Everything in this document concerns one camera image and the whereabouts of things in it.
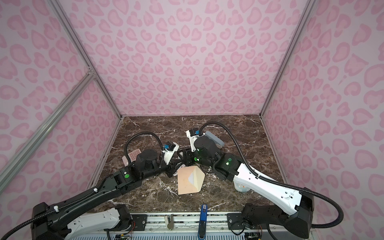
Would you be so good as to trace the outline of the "pink envelope with cream flap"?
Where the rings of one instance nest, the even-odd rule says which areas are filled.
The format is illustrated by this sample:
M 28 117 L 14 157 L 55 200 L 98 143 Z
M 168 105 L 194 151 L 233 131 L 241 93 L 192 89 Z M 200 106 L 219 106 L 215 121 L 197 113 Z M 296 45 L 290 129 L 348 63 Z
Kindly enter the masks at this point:
M 178 195 L 193 194 L 201 191 L 205 174 L 198 166 L 180 168 L 177 174 Z

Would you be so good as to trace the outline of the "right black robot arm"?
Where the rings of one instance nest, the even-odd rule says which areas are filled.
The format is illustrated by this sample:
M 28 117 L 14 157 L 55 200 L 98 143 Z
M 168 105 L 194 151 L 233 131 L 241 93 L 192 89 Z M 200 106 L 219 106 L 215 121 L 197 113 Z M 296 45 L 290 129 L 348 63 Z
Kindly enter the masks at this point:
M 232 153 L 225 153 L 208 137 L 200 137 L 191 147 L 183 148 L 178 154 L 186 166 L 205 166 L 224 181 L 248 188 L 272 202 L 270 206 L 245 204 L 242 218 L 247 227 L 256 225 L 283 226 L 291 234 L 307 239 L 313 220 L 314 197 L 303 190 L 294 190 L 274 184 L 273 179 L 262 180 L 256 176 L 244 160 Z

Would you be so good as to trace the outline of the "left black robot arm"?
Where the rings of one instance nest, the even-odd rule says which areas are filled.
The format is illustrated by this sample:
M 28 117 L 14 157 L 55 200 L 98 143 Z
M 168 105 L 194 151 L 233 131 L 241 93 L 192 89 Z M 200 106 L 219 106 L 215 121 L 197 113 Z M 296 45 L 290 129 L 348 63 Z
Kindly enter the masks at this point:
M 153 149 L 137 155 L 126 167 L 105 177 L 101 183 L 57 204 L 38 204 L 33 209 L 31 224 L 34 240 L 70 240 L 97 230 L 120 231 L 133 227 L 125 205 L 109 211 L 88 214 L 91 209 L 140 187 L 143 180 L 166 173 L 172 177 L 185 164 L 184 151 L 165 150 L 160 155 Z

